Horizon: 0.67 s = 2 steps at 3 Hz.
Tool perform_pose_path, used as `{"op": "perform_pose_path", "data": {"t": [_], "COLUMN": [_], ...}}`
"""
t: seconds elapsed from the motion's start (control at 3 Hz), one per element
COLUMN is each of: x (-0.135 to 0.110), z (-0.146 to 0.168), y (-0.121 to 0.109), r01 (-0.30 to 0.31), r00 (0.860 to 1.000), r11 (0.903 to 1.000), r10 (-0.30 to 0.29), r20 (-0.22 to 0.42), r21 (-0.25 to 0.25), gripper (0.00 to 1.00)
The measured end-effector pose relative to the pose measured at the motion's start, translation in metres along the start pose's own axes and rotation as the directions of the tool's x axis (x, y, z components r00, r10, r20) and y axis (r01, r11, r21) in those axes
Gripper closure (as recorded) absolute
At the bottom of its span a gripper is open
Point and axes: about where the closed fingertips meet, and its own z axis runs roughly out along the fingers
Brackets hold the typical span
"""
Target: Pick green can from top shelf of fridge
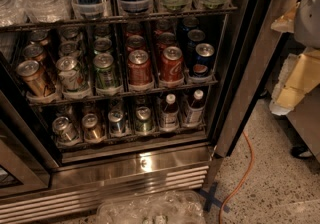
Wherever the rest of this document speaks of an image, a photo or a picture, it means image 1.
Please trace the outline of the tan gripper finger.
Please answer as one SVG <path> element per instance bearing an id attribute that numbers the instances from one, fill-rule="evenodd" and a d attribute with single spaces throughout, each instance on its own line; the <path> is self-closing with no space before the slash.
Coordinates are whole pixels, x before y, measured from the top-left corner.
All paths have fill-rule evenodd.
<path id="1" fill-rule="evenodd" d="M 300 3 L 296 3 L 292 8 L 277 18 L 272 24 L 271 29 L 280 33 L 293 33 L 294 20 Z"/>

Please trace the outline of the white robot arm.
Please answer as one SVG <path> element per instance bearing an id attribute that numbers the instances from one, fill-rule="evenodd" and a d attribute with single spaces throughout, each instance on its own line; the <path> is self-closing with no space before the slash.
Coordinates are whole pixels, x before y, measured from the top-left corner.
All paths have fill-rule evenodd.
<path id="1" fill-rule="evenodd" d="M 287 115 L 320 84 L 320 0 L 301 0 L 276 19 L 271 29 L 292 33 L 305 46 L 301 54 L 285 59 L 272 92 L 269 109 Z"/>

